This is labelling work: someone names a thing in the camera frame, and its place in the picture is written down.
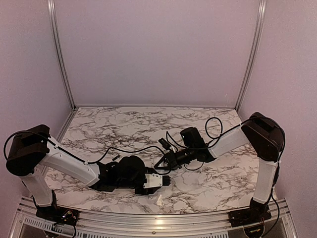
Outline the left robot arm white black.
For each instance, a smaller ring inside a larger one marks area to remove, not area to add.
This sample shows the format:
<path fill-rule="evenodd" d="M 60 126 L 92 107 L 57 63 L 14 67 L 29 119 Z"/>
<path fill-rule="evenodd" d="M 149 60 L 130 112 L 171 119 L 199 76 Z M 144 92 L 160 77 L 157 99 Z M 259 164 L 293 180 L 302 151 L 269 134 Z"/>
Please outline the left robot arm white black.
<path fill-rule="evenodd" d="M 10 135 L 4 143 L 3 155 L 7 170 L 22 180 L 37 207 L 53 221 L 59 220 L 63 213 L 56 204 L 55 192 L 37 172 L 39 165 L 71 176 L 95 191 L 123 188 L 148 195 L 163 186 L 163 176 L 146 167 L 139 157 L 128 156 L 107 164 L 85 161 L 64 149 L 44 124 Z"/>

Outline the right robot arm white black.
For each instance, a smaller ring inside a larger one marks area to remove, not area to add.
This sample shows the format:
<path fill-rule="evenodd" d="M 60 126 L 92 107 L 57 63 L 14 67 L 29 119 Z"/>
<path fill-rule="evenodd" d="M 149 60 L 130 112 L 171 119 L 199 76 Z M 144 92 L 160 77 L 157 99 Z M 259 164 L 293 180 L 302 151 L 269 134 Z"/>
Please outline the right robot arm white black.
<path fill-rule="evenodd" d="M 259 159 L 259 172 L 254 195 L 245 217 L 256 222 L 264 215 L 272 189 L 279 173 L 279 163 L 285 149 L 284 130 L 274 120 L 255 112 L 247 120 L 222 131 L 206 143 L 195 127 L 180 132 L 183 139 L 181 150 L 166 153 L 154 166 L 156 170 L 176 170 L 193 160 L 209 163 L 220 156 L 246 144 L 251 144 Z"/>

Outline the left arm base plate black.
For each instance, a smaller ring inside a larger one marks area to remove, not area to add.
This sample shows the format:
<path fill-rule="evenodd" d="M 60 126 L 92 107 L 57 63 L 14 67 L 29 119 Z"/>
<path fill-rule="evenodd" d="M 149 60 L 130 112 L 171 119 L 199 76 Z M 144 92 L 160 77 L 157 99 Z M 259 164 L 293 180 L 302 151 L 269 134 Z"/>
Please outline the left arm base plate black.
<path fill-rule="evenodd" d="M 75 226 L 77 224 L 79 211 L 72 208 L 58 206 L 56 201 L 56 194 L 53 190 L 52 198 L 53 201 L 50 206 L 41 207 L 39 205 L 36 205 L 36 216 L 45 220 L 55 222 L 56 224 Z"/>

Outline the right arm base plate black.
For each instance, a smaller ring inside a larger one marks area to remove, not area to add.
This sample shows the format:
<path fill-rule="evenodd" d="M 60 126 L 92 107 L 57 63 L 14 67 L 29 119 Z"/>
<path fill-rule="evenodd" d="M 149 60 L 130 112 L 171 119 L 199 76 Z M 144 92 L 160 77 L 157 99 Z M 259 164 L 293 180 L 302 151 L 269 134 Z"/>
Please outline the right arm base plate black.
<path fill-rule="evenodd" d="M 229 212 L 228 216 L 232 227 L 259 223 L 272 218 L 268 208 L 266 208 L 264 211 L 258 211 L 251 208 L 240 209 Z"/>

